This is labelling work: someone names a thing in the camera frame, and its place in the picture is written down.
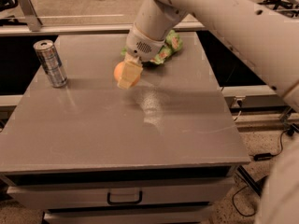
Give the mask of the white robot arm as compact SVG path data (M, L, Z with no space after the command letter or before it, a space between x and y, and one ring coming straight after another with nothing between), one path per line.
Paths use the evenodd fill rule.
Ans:
M299 112L299 23L250 0L143 0L126 40L118 86L128 89L142 63L158 54L169 31L191 14ZM299 143L279 155L254 224L299 224Z

